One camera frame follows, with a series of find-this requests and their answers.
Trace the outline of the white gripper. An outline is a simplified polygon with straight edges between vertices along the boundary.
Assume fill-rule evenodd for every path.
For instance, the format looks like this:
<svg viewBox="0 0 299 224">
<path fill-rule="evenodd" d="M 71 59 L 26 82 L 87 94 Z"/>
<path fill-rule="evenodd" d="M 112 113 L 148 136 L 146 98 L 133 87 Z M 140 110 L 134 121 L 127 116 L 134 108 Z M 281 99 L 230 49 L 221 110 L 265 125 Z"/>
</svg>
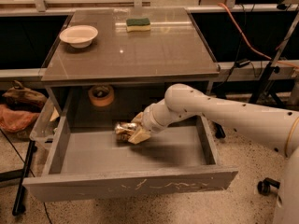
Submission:
<svg viewBox="0 0 299 224">
<path fill-rule="evenodd" d="M 134 145 L 142 143 L 150 138 L 150 133 L 159 133 L 164 129 L 154 116 L 156 105 L 149 105 L 144 111 L 139 112 L 131 122 L 139 126 L 130 136 L 128 142 Z"/>
</svg>

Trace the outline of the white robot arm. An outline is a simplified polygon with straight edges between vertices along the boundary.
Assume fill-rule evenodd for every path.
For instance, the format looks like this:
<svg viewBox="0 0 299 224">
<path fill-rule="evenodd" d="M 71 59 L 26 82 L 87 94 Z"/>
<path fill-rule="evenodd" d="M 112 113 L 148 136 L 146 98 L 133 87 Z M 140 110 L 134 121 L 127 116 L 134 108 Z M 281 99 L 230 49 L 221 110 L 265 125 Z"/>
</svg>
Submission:
<svg viewBox="0 0 299 224">
<path fill-rule="evenodd" d="M 208 97 L 175 84 L 162 101 L 148 106 L 134 122 L 138 128 L 129 141 L 139 144 L 170 124 L 202 116 L 236 130 L 288 159 L 280 181 L 273 224 L 299 224 L 299 112 Z"/>
</svg>

